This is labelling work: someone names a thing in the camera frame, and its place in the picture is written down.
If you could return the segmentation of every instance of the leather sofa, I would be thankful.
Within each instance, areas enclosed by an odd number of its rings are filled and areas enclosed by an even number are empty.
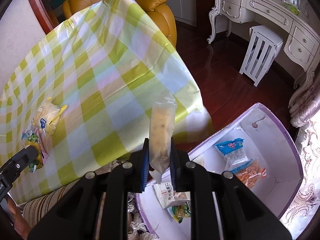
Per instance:
[[[62,4],[63,14],[69,19],[76,12],[101,0],[66,0]],[[156,23],[162,33],[175,47],[177,43],[177,30],[174,16],[170,8],[165,4],[167,0],[135,0],[138,5]]]

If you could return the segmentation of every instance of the white vanity desk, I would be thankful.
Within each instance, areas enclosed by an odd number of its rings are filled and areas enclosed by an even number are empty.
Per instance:
[[[215,0],[215,6],[209,13],[212,34],[207,41],[210,44],[216,36],[215,18],[217,15],[222,14],[229,18],[230,25],[227,34],[229,35],[232,22],[252,22],[255,20],[255,13],[269,19],[289,33],[287,41],[284,41],[284,52],[290,60],[302,66],[307,74],[303,85],[294,92],[290,99],[289,108],[291,108],[296,103],[297,96],[308,90],[313,83],[315,69],[320,62],[320,36],[300,17],[285,8],[284,2],[281,0]]]

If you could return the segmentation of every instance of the cartoon logo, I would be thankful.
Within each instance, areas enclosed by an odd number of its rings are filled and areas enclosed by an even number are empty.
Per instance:
[[[235,143],[228,143],[228,146],[232,149],[234,149],[236,147],[236,144]]]
[[[41,118],[40,119],[40,124],[41,124],[41,128],[44,129],[45,128],[45,123],[46,123],[46,120]]]

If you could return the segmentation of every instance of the blue snack package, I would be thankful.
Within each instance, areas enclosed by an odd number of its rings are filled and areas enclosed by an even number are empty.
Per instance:
[[[215,146],[227,162],[225,171],[236,171],[238,167],[243,166],[250,161],[243,149],[243,139],[237,138],[233,141],[224,141],[216,143]]]
[[[215,146],[218,148],[218,150],[225,156],[228,153],[231,153],[237,149],[240,149],[243,147],[243,139],[237,138],[233,141],[225,141],[222,143],[216,143]]]
[[[242,165],[240,165],[240,166],[238,166],[238,167],[236,167],[236,168],[234,168],[234,169],[232,169],[232,170],[230,170],[230,171],[231,171],[232,173],[236,173],[236,172],[238,172],[238,171],[240,171],[240,170],[248,167],[252,161],[253,161],[253,159],[247,161],[246,163],[244,163],[244,164],[242,164]]]

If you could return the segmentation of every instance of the plastic food bag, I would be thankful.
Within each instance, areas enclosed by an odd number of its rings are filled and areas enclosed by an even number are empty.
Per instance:
[[[55,106],[51,103],[51,97],[39,107],[36,117],[33,119],[33,125],[38,128],[41,142],[44,150],[47,152],[47,138],[53,134],[60,121],[60,115],[67,108],[67,105],[62,107]]]
[[[171,137],[177,103],[173,95],[163,92],[152,105],[149,135],[149,159],[154,171],[151,176],[161,183],[161,175],[169,167]]]
[[[38,151],[36,159],[29,164],[30,171],[33,173],[44,166],[48,155],[41,146],[41,141],[39,140],[39,134],[37,131],[33,132],[32,130],[28,130],[27,132],[22,133],[21,139],[26,139],[25,147],[33,146]]]
[[[168,212],[179,224],[182,222],[183,218],[191,217],[191,208],[188,205],[188,202],[181,206],[169,207]]]
[[[153,189],[162,208],[180,206],[190,200],[190,192],[176,192],[173,190],[171,182],[154,184]]]
[[[233,141],[216,143],[215,146],[227,162],[225,170],[231,171],[244,163],[250,161],[243,150],[243,139],[237,138]]]
[[[258,179],[267,176],[267,170],[258,165],[258,156],[249,159],[243,149],[243,139],[237,138],[233,141],[216,143],[224,159],[227,161],[225,170],[231,171],[248,188],[252,188]]]
[[[238,172],[234,172],[234,174],[248,188],[252,188],[258,179],[263,179],[267,176],[267,170],[259,167],[258,160],[253,160],[248,166]]]

